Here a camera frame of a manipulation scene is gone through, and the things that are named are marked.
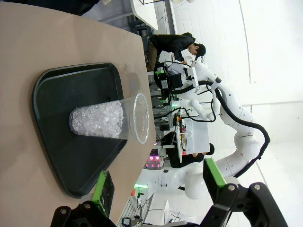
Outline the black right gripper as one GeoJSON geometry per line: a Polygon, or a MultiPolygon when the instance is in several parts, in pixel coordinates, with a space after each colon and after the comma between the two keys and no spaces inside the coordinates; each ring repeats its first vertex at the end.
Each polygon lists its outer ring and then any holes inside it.
{"type": "Polygon", "coordinates": [[[171,91],[183,86],[181,73],[167,71],[168,65],[165,62],[157,62],[154,67],[153,75],[160,77],[161,98],[160,103],[163,106],[170,105],[171,91]]]}

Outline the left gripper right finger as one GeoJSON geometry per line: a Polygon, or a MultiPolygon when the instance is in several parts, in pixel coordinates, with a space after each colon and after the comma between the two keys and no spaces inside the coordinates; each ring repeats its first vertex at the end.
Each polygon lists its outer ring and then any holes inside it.
{"type": "Polygon", "coordinates": [[[227,183],[212,158],[203,161],[203,179],[214,204],[202,220],[202,227],[225,227],[234,212],[242,212],[252,227],[288,226],[264,183],[253,183],[248,188],[227,183]]]}

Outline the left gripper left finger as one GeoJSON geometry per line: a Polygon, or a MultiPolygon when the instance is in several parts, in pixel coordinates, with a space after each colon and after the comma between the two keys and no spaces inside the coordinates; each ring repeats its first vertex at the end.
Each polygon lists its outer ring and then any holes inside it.
{"type": "Polygon", "coordinates": [[[92,194],[76,208],[58,207],[53,215],[52,227],[114,227],[109,218],[115,187],[108,171],[102,171],[92,194]]]}

